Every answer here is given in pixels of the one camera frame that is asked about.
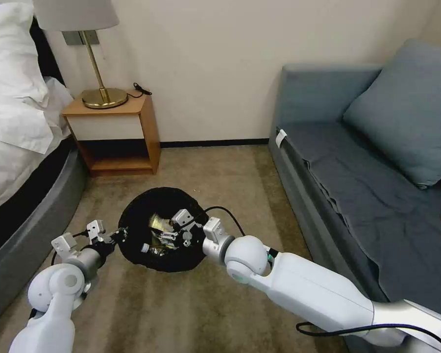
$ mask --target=white bedding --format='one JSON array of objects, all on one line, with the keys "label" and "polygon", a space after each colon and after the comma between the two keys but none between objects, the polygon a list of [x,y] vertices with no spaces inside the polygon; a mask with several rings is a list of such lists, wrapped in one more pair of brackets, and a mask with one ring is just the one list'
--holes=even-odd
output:
[{"label": "white bedding", "polygon": [[[0,206],[70,134],[60,111],[72,101],[72,97],[54,78],[48,78],[46,86],[49,89],[46,108],[0,98]],[[20,113],[3,116],[3,112],[10,109]]]}]

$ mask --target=blue-gray pillow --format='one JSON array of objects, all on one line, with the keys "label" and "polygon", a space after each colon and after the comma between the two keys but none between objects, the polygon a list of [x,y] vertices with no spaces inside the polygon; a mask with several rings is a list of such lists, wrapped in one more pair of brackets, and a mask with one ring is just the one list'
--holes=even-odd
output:
[{"label": "blue-gray pillow", "polygon": [[418,187],[441,179],[441,48],[408,40],[345,112]]}]

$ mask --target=gray blanket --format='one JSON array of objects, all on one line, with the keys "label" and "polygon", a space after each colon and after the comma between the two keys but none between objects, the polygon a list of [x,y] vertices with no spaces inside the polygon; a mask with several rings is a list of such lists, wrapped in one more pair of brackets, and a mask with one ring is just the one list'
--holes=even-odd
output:
[{"label": "gray blanket", "polygon": [[362,251],[391,301],[441,313],[441,197],[416,188],[342,123],[280,126]]}]

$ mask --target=baseboard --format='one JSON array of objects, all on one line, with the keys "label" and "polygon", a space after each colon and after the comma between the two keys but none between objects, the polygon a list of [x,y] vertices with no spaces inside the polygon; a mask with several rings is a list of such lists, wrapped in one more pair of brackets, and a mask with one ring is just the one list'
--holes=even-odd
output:
[{"label": "baseboard", "polygon": [[240,140],[210,140],[210,141],[170,141],[160,142],[161,148],[174,147],[211,147],[211,146],[241,146],[267,145],[269,139],[240,139]]}]

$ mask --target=lamp stand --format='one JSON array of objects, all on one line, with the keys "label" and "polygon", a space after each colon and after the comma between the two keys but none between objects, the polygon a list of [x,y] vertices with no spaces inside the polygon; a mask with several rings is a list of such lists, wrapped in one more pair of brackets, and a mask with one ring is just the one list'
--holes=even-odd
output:
[{"label": "lamp stand", "polygon": [[83,104],[86,107],[92,109],[107,109],[126,103],[127,102],[126,91],[123,91],[119,88],[106,88],[103,85],[101,75],[99,74],[97,62],[95,60],[95,56],[93,55],[93,50],[88,42],[88,38],[85,31],[80,31],[80,35],[83,38],[83,41],[85,42],[85,45],[87,47],[88,54],[90,56],[90,60],[93,65],[93,70],[95,70],[95,74],[97,75],[97,80],[99,84],[99,89],[88,90],[83,92],[83,96],[82,96]]}]

